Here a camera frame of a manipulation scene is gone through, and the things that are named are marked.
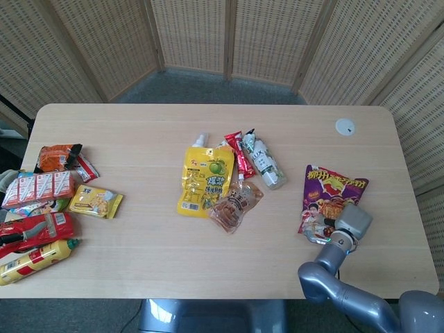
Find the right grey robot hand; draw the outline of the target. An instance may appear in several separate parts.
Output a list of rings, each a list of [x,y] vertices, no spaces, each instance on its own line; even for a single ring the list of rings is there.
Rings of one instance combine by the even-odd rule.
[[[347,204],[341,211],[339,217],[335,219],[320,215],[318,220],[326,226],[335,230],[347,232],[357,241],[361,240],[370,227],[373,217],[354,204]]]

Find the purple red snack bag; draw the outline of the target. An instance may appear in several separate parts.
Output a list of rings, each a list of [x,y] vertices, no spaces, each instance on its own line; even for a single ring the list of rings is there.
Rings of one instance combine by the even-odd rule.
[[[349,178],[321,166],[305,170],[301,221],[298,233],[315,244],[326,244],[344,207],[358,205],[369,184],[367,178]]]

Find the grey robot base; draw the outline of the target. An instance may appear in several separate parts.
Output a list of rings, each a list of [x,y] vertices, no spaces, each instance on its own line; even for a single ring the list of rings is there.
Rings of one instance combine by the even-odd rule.
[[[288,333],[283,300],[145,299],[139,333]]]

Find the orange drink carton pack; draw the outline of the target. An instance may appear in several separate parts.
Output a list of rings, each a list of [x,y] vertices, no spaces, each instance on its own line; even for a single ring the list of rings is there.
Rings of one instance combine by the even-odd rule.
[[[33,174],[14,179],[7,187],[1,206],[17,208],[71,198],[74,193],[74,178],[70,171]]]

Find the colourful cartoon snack packet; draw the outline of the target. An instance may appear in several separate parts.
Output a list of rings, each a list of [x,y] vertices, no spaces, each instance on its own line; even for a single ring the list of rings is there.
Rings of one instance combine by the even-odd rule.
[[[68,206],[69,201],[69,198],[50,200],[44,203],[35,203],[23,207],[12,208],[10,212],[20,215],[21,217],[37,216],[52,212],[62,212],[66,206]]]

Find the orange snack bag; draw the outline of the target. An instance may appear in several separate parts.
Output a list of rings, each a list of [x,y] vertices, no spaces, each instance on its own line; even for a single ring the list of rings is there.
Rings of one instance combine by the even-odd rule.
[[[37,157],[34,173],[70,170],[81,152],[82,144],[44,146]]]

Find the black stand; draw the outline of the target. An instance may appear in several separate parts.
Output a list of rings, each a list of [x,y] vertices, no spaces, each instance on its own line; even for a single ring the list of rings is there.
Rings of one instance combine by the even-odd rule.
[[[2,102],[7,108],[13,111],[17,116],[21,117],[27,125],[29,131],[32,131],[35,120],[28,117],[25,113],[23,113],[17,106],[11,103],[6,97],[0,94],[0,102]]]

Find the yellow bottle green cap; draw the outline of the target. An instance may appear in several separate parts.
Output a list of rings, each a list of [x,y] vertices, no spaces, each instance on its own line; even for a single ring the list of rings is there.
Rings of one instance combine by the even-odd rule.
[[[61,239],[14,259],[0,266],[0,287],[18,282],[68,258],[79,246],[80,239]]]

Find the yellow cracker bag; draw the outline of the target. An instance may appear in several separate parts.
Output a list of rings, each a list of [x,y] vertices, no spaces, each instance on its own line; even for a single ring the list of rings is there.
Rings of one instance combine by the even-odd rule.
[[[113,219],[123,195],[107,189],[80,185],[71,199],[70,212],[94,216],[101,219]]]

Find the white round table grommet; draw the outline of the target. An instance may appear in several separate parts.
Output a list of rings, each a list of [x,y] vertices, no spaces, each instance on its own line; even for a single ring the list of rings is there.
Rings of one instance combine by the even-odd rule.
[[[352,136],[355,134],[356,126],[353,120],[341,118],[335,123],[336,131],[343,136]]]

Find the clear LUX bottle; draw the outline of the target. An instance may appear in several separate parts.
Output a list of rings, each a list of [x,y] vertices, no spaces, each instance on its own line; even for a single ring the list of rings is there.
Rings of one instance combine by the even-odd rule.
[[[269,189],[278,189],[287,182],[268,146],[256,135],[254,128],[243,135],[242,147]]]

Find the red stick sachet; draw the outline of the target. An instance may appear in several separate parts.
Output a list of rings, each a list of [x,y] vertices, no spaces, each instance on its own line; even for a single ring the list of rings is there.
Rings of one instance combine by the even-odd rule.
[[[225,141],[234,150],[237,161],[238,178],[245,180],[253,177],[256,173],[248,158],[245,156],[242,147],[242,132],[238,131],[224,136]]]

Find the yellow candy pouch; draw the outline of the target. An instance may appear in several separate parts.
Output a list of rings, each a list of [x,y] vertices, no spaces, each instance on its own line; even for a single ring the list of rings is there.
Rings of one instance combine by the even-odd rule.
[[[207,211],[230,187],[234,153],[224,148],[191,146],[185,153],[182,193],[177,212],[183,216],[207,217]]]

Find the woven wooden folding screen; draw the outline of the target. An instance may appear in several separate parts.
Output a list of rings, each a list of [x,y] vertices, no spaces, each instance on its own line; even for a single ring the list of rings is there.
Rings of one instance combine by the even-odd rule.
[[[413,188],[444,181],[444,0],[0,0],[0,94],[32,119],[174,67],[383,106]]]

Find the grey black handled tool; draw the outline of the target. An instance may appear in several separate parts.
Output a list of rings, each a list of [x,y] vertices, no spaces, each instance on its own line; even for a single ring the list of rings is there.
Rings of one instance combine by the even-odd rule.
[[[10,244],[16,241],[26,241],[27,239],[36,236],[40,231],[46,227],[45,222],[38,223],[36,226],[21,233],[6,234],[0,236],[0,245]]]

